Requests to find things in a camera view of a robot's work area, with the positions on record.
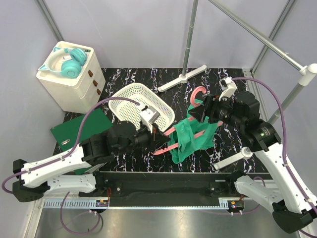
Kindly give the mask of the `pink plastic hanger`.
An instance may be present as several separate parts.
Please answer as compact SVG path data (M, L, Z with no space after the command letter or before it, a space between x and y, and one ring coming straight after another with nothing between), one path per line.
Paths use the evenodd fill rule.
M195 97L196 97L196 95L197 95L198 93L200 93L200 92L204 94L204 93L207 92L207 90L206 90L205 87L199 86L199 87L195 88L194 91L193 91L193 93L191 94L190 104L191 104L193 107L197 107L197 106L199 105L199 103L196 103L196 102L195 102ZM168 135L172 134L172 133L175 132L175 131L176 131L175 127L172 127L172 128L170 128L170 129L168 129L164 134L165 134L166 136L168 136ZM194 135L194 138L198 138L198 137L202 136L202 135L204 134L204 132L205 132L205 130L196 133L196 134ZM156 150L156 151L153 152L152 154L153 154L153 155L160 155L160 154L163 154L163 153L168 152L168 151L170 151L170 150L176 149L176 148L178 148L178 146L179 146L178 143L175 143L175 144L172 144L172 145L170 145L170 146L167 146L167 147L164 148L164 149Z

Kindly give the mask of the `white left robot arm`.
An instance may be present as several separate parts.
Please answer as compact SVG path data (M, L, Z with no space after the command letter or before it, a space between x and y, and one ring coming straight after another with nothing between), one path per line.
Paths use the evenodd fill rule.
M18 180L12 184L12 193L19 202L35 201L54 188L62 188L57 183L62 174L111 162L116 156L137 149L154 152L169 141L156 124L152 130L144 124L136 129L133 123L121 121L63 153L31 163L14 161L13 172Z

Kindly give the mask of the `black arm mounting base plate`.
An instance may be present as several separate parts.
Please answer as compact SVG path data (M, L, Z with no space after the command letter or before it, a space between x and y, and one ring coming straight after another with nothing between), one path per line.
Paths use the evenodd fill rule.
M141 208L210 209L219 199L241 195L230 173L98 172L95 190L80 197L110 197L110 206Z

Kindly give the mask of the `green tank top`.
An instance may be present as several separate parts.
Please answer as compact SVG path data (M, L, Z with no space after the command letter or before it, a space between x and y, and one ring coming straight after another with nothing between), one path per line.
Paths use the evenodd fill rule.
M222 125L220 121L209 123L208 117L202 123L195 119L190 121L189 117L190 115L187 114L185 119L174 125L175 131L169 135L168 146L178 144L177 148L170 150L172 161L175 164L182 163L195 151L214 147L214 134L217 128Z

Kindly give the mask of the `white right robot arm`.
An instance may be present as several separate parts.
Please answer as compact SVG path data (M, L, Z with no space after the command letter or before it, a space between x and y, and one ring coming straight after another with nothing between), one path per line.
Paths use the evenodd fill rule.
M237 93L233 100L208 95L188 111L194 119L209 123L222 121L234 127L250 151L264 164L279 192L273 192L253 181L244 172L233 172L225 184L229 196L245 195L268 210L286 233L296 232L317 217L317 197L298 179L306 192L305 198L288 169L289 159L283 159L283 144L274 127L260 118L260 103L250 92Z

